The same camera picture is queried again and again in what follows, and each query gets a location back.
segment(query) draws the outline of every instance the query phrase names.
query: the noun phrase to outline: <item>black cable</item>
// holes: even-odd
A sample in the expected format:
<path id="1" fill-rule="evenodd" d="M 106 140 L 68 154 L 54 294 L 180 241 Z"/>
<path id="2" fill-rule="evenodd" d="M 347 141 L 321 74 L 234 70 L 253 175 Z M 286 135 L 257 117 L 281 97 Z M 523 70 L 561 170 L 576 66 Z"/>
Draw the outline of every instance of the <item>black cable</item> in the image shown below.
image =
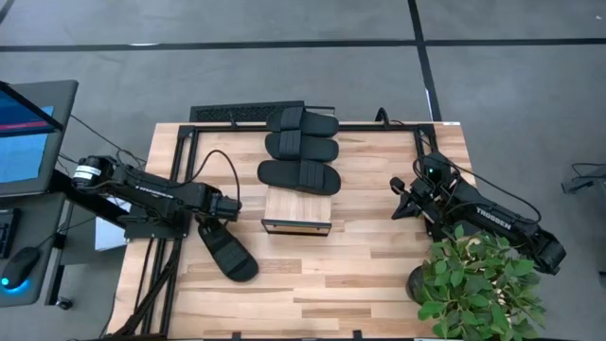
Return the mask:
<path id="1" fill-rule="evenodd" d="M 581 176 L 575 176 L 574 178 L 570 179 L 570 181 L 577 180 L 577 179 L 601 179 L 601 180 L 606 180 L 606 175 L 605 176 L 581 175 Z"/>
<path id="2" fill-rule="evenodd" d="M 143 272 L 141 273 L 141 280 L 139 280 L 139 290 L 136 292 L 136 299 L 134 300 L 134 308 L 133 311 L 136 310 L 136 307 L 139 305 L 139 298 L 141 298 L 141 290 L 143 289 L 143 280 L 145 279 L 145 273 L 148 271 L 148 259 L 150 258 L 150 252 L 152 251 L 153 239 L 150 239 L 148 243 L 148 249 L 145 251 L 145 258 L 143 263 Z"/>
<path id="3" fill-rule="evenodd" d="M 53 238 L 53 237 L 54 237 L 54 236 L 55 236 L 57 233 L 65 232 L 65 231 L 70 230 L 70 229 L 72 229 L 72 228 L 74 228 L 74 227 L 78 227 L 78 226 L 80 226 L 80 225 L 82 225 L 82 224 L 86 224 L 86 223 L 88 223 L 88 222 L 93 221 L 95 218 L 97 218 L 97 217 L 93 217 L 93 218 L 91 218 L 91 219 L 87 219 L 87 220 L 85 220 L 85 221 L 83 221 L 83 222 L 81 222 L 81 223 L 77 223 L 77 224 L 75 224 L 75 225 L 71 225 L 71 226 L 69 226 L 69 227 L 67 227 L 67 228 L 62 228 L 62 226 L 64 226 L 64 225 L 65 225 L 65 223 L 63 223 L 61 226 L 59 226 L 59 229 L 57 229 L 57 231 L 53 232 L 53 234 L 51 234 L 50 236 L 46 237 L 46 238 L 45 238 L 43 241 L 41 241 L 41 242 L 38 244 L 38 246 L 36 246 L 36 248 L 40 248 L 40 246 L 44 245 L 44 244 L 45 244 L 45 242 L 47 242 L 49 239 Z"/>
<path id="4" fill-rule="evenodd" d="M 110 141 L 109 139 L 107 139 L 105 136 L 101 135 L 100 133 L 98 133 L 95 129 L 91 128 L 91 126 L 89 126 L 88 124 L 84 123 L 81 119 L 77 118 L 76 116 L 72 115 L 72 118 L 74 118 L 77 122 L 79 122 L 81 125 L 83 125 L 84 127 L 86 127 L 89 131 L 91 131 L 93 134 L 99 136 L 101 139 L 103 139 L 105 142 L 111 144 L 112 146 L 114 146 L 116 149 L 118 149 L 119 151 L 123 151 L 124 149 L 122 149 L 122 147 L 118 146 L 116 143 Z M 140 157 L 136 157 L 133 155 L 133 157 L 139 161 L 142 162 L 146 162 L 147 161 L 145 159 L 142 159 Z"/>
<path id="5" fill-rule="evenodd" d="M 76 162 L 73 158 L 65 155 L 64 153 L 59 153 L 59 157 L 62 158 L 63 160 L 67 161 L 67 162 L 71 162 L 75 165 L 78 165 L 78 162 Z"/>
<path id="6" fill-rule="evenodd" d="M 578 166 L 594 166 L 594 167 L 602 167 L 602 166 L 606 166 L 606 164 L 599 164 L 599 163 L 590 163 L 590 162 L 576 162 L 572 165 L 570 165 L 570 167 L 572 168 L 573 171 L 575 171 L 575 173 L 578 176 L 584 176 L 583 174 L 581 174 L 578 170 L 577 167 Z"/>
<path id="7" fill-rule="evenodd" d="M 61 162 L 61 160 L 57 160 L 57 163 L 59 164 L 59 166 L 61 166 L 63 168 L 63 170 L 65 171 L 65 175 L 69 176 L 69 170 L 67 169 L 67 167 Z"/>
<path id="8" fill-rule="evenodd" d="M 112 298 L 112 308 L 110 309 L 110 315 L 107 317 L 107 322 L 105 322 L 105 325 L 103 326 L 103 329 L 99 333 L 98 338 L 103 337 L 103 335 L 105 334 L 105 331 L 107 330 L 107 326 L 110 325 L 110 321 L 112 320 L 112 316 L 114 315 L 115 305 L 116 305 L 116 292 L 114 292 L 114 296 Z"/>
<path id="9" fill-rule="evenodd" d="M 406 125 L 406 124 L 404 124 L 404 122 L 402 122 L 402 121 L 400 121 L 400 120 L 397 120 L 397 119 L 390 119 L 389 121 L 390 121 L 390 122 L 396 122 L 396 123 L 400 123 L 401 125 Z M 423 136 L 420 138 L 420 140 L 421 140 L 421 141 L 422 141 L 424 144 L 426 144 L 426 145 L 427 145 L 429 148 L 432 148 L 431 143 L 429 143 L 429 142 L 425 141 L 425 140 L 423 139 Z"/>
<path id="10" fill-rule="evenodd" d="M 511 217 L 512 219 L 514 219 L 514 220 L 524 220 L 524 221 L 526 221 L 526 223 L 527 223 L 527 224 L 538 224 L 538 223 L 541 221 L 541 219 L 543 218 L 543 216 L 541 215 L 541 212 L 539 211 L 539 209 L 537 209 L 537 208 L 536 208 L 534 205 L 532 205 L 530 202 L 528 202 L 527 200 L 525 200 L 525 199 L 523 199 L 523 198 L 521 198 L 521 197 L 519 197 L 519 196 L 517 196 L 517 195 L 515 195 L 515 194 L 513 194 L 513 193 L 511 193 L 511 192 L 509 192 L 509 191 L 506 191 L 506 190 L 504 190 L 504 189 L 502 189 L 502 188 L 500 188 L 500 187 L 498 187 L 498 186 L 494 185 L 492 182 L 490 182 L 490 181 L 489 181 L 489 180 L 487 180 L 486 178 L 484 178 L 484 177 L 482 177 L 482 176 L 480 176 L 480 175 L 478 175 L 478 174 L 476 174 L 476 173 L 474 173 L 474 172 L 472 172 L 472 171 L 470 171 L 470 170 L 466 170 L 466 169 L 464 169 L 464 168 L 462 168 L 462 167 L 459 167 L 459 166 L 457 166 L 455 163 L 453 163 L 453 162 L 451 162 L 451 161 L 443 161 L 443 160 L 438 160 L 438 159 L 435 159 L 434 157 L 427 156 L 427 155 L 425 155 L 425 156 L 423 156 L 423 157 L 428 157 L 428 158 L 430 158 L 430 159 L 432 159 L 432 160 L 434 160 L 434 161 L 437 161 L 437 162 L 439 162 L 439 163 L 442 163 L 442 164 L 445 164 L 445 165 L 451 166 L 451 167 L 453 167 L 453 168 L 455 168 L 455 169 L 457 169 L 457 170 L 459 170 L 459 171 L 465 171 L 466 173 L 468 173 L 468 174 L 471 174 L 471 175 L 475 176 L 476 178 L 478 178 L 478 179 L 482 180 L 483 182 L 487 183 L 488 185 L 491 185 L 492 187 L 494 187 L 494 188 L 496 188 L 496 189 L 498 189 L 498 190 L 502 191 L 502 192 L 503 192 L 503 193 L 505 193 L 506 195 L 508 195 L 508 196 L 510 196 L 510 197 L 512 197 L 512 198 L 515 198 L 515 199 L 517 199 L 517 200 L 521 201 L 522 203 L 524 203 L 524 204 L 526 204 L 528 207 L 530 207 L 530 208 L 531 208 L 533 211 L 535 211 L 535 213 L 537 214 L 537 219 L 536 219 L 536 220 L 532 220 L 532 219 L 528 219 L 528 218 L 522 218 L 522 219 L 520 219 L 519 217 L 512 217 L 510 214 L 507 214 L 506 212 L 500 211 L 501 213 L 503 213 L 503 214 L 505 214 L 505 215 L 508 215 L 508 216 L 509 216 L 509 217 Z"/>

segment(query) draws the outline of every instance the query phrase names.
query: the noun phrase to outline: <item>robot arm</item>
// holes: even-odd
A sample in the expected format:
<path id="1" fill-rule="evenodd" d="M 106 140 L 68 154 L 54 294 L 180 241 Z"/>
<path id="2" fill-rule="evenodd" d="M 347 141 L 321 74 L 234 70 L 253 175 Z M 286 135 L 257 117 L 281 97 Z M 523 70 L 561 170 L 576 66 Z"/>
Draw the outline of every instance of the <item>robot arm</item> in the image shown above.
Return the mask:
<path id="1" fill-rule="evenodd" d="M 142 207 L 156 224 L 171 225 L 182 210 L 197 217 L 237 221 L 241 204 L 204 183 L 177 183 L 118 163 L 110 156 L 79 162 L 72 186 L 89 194 L 109 194 Z"/>
<path id="2" fill-rule="evenodd" d="M 427 220 L 427 233 L 435 241 L 446 237 L 443 228 L 452 229 L 465 222 L 507 238 L 520 254 L 535 260 L 537 271 L 558 273 L 566 252 L 554 235 L 541 229 L 538 222 L 483 197 L 457 170 L 452 172 L 452 163 L 442 154 L 432 153 L 424 159 L 420 177 L 413 181 L 410 191 L 404 189 L 400 179 L 391 180 L 392 189 L 401 196 L 392 219 L 422 213 Z"/>

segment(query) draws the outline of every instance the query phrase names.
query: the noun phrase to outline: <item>slide sandal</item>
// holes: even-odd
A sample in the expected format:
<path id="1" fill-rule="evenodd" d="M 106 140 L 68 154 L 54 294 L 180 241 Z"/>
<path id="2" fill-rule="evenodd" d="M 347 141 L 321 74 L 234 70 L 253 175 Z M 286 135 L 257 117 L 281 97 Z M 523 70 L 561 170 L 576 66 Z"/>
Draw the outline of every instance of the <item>slide sandal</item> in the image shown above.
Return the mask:
<path id="1" fill-rule="evenodd" d="M 263 161 L 258 165 L 260 182 L 269 186 L 332 195 L 341 189 L 341 177 L 333 168 L 315 161 Z"/>
<path id="2" fill-rule="evenodd" d="M 303 107 L 286 108 L 279 114 L 267 117 L 267 129 L 279 133 L 299 129 L 305 135 L 331 137 L 339 130 L 339 120 L 335 117 L 310 113 Z"/>
<path id="3" fill-rule="evenodd" d="M 265 149 L 277 160 L 329 162 L 339 155 L 339 144 L 328 138 L 303 135 L 300 130 L 265 136 Z"/>
<path id="4" fill-rule="evenodd" d="M 226 277 L 244 282 L 258 273 L 257 261 L 219 220 L 206 218 L 198 233 Z"/>

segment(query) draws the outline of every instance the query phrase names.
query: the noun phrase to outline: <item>black metal frame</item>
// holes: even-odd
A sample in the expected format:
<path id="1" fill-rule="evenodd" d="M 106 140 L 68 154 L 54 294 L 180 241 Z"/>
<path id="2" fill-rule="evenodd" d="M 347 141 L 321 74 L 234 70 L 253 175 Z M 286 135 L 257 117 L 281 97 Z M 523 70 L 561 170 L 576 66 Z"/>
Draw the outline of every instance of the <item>black metal frame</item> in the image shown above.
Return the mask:
<path id="1" fill-rule="evenodd" d="M 9 137 L 9 136 L 21 136 L 21 135 L 37 135 L 37 134 L 50 134 L 54 132 L 62 132 L 63 125 L 59 123 L 55 118 L 45 113 L 42 109 L 40 109 L 36 104 L 26 99 L 18 92 L 14 91 L 7 83 L 0 82 L 0 91 L 9 95 L 12 99 L 19 102 L 19 104 L 25 106 L 30 112 L 35 114 L 37 117 L 41 118 L 44 122 L 47 123 L 47 126 L 42 129 L 35 129 L 24 132 L 2 132 L 0 131 L 0 136 Z"/>
<path id="2" fill-rule="evenodd" d="M 437 140 L 436 140 L 436 131 L 434 129 L 434 124 L 431 123 L 420 123 L 420 124 L 406 124 L 399 122 L 398 124 L 391 124 L 387 112 L 381 108 L 375 117 L 375 122 L 382 122 L 383 124 L 377 123 L 356 123 L 356 124 L 340 124 L 339 131 L 341 132 L 411 132 L 415 138 L 416 150 L 418 156 L 424 155 L 423 149 L 423 141 L 422 135 L 425 134 L 429 138 L 429 144 L 432 151 L 437 150 Z M 183 125 L 179 127 L 179 132 L 177 135 L 177 144 L 175 146 L 175 153 L 172 159 L 172 169 L 170 171 L 170 179 L 176 181 L 179 173 L 179 166 L 181 165 L 181 159 L 183 154 L 183 149 L 185 145 L 185 141 L 187 137 L 191 138 L 191 143 L 189 145 L 189 152 L 187 155 L 187 165 L 186 165 L 186 179 L 191 178 L 194 172 L 194 164 L 196 158 L 196 152 L 198 151 L 199 146 L 199 136 L 202 133 L 244 133 L 244 132 L 268 132 L 267 127 L 265 125 L 256 124 L 256 125 L 238 125 L 235 122 L 226 122 L 224 126 L 194 126 L 194 125 Z M 141 327 L 140 335 L 115 335 L 113 338 L 115 340 L 143 340 L 145 337 L 151 337 L 154 340 L 166 340 L 167 335 L 169 334 L 169 323 L 170 323 L 170 313 L 172 311 L 172 301 L 174 300 L 174 287 L 177 280 L 177 271 L 178 262 L 181 255 L 181 247 L 182 240 L 177 239 L 174 240 L 172 245 L 172 251 L 170 254 L 169 261 L 167 264 L 171 264 L 172 271 L 169 273 L 168 278 L 166 278 L 167 265 L 162 268 L 162 262 L 164 258 L 164 252 L 166 248 L 166 240 L 160 239 L 158 240 L 158 246 L 156 248 L 156 253 L 154 255 L 153 260 L 153 268 L 151 270 L 151 283 L 150 288 L 157 288 L 158 286 L 162 286 L 166 281 L 167 290 L 164 299 L 164 306 L 162 309 L 161 315 L 161 324 L 160 324 L 160 333 L 150 333 L 150 328 L 152 325 L 152 312 L 153 305 L 156 299 L 159 290 L 149 291 L 144 298 L 141 300 L 141 304 L 137 306 L 133 316 L 141 316 L 141 318 L 137 318 L 136 325 L 129 325 L 131 331 L 134 332 L 138 325 L 138 321 L 142 319 L 143 324 Z M 323 339 L 323 340 L 341 340 L 341 339 Z M 411 338 L 393 338 L 386 339 L 382 338 L 381 340 L 412 340 Z"/>

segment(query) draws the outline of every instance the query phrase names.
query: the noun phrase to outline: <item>potted plant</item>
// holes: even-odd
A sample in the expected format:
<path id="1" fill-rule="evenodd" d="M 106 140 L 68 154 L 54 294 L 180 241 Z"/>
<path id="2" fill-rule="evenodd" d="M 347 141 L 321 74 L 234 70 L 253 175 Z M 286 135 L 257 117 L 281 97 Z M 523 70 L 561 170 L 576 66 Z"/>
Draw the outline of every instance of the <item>potted plant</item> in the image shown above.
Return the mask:
<path id="1" fill-rule="evenodd" d="M 419 319 L 436 320 L 442 338 L 521 341 L 537 337 L 532 319 L 544 325 L 534 261 L 512 257 L 505 238 L 481 232 L 463 239 L 463 227 L 431 245 L 431 258 L 408 279 L 408 295 L 421 304 Z"/>

